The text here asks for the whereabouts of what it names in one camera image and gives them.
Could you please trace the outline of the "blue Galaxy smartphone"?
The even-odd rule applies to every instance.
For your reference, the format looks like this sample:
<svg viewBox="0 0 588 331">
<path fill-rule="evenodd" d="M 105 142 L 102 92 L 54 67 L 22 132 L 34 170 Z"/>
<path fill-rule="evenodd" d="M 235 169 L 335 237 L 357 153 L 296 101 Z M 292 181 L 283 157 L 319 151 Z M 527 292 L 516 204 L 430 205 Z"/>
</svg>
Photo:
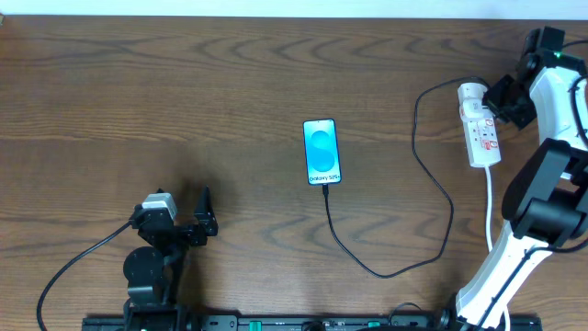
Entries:
<svg viewBox="0 0 588 331">
<path fill-rule="evenodd" d="M 342 181 L 336 125 L 333 119 L 302 124 L 308 183 L 312 186 Z"/>
</svg>

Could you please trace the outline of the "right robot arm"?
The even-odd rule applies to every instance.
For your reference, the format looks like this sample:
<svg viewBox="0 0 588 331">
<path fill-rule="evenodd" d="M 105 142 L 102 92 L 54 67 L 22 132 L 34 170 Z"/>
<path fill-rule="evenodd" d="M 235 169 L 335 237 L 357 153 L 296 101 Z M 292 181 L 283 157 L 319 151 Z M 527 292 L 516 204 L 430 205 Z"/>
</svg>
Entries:
<svg viewBox="0 0 588 331">
<path fill-rule="evenodd" d="M 587 246 L 565 247 L 587 230 L 587 67 L 564 53 L 564 39 L 561 29 L 533 29 L 515 76 L 507 74 L 492 87 L 458 88 L 471 166 L 486 169 L 497 162 L 496 120 L 519 129 L 535 120 L 539 147 L 504 193 L 498 240 L 445 311 L 441 329 L 505 326 L 508 303 L 544 259 Z"/>
</svg>

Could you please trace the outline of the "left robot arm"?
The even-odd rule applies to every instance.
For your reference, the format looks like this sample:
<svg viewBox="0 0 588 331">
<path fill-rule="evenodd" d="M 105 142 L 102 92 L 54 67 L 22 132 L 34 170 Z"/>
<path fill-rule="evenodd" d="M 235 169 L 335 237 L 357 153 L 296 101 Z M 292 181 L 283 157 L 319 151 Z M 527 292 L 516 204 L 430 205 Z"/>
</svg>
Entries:
<svg viewBox="0 0 588 331">
<path fill-rule="evenodd" d="M 177 300 L 184 262 L 192 247 L 204 246 L 218 234 L 210 190 L 204 187 L 194 210 L 196 220 L 176 225 L 172 195 L 158 189 L 134 207 L 130 225 L 146 246 L 125 259 L 129 303 L 125 330 L 199 330 L 200 319 Z"/>
</svg>

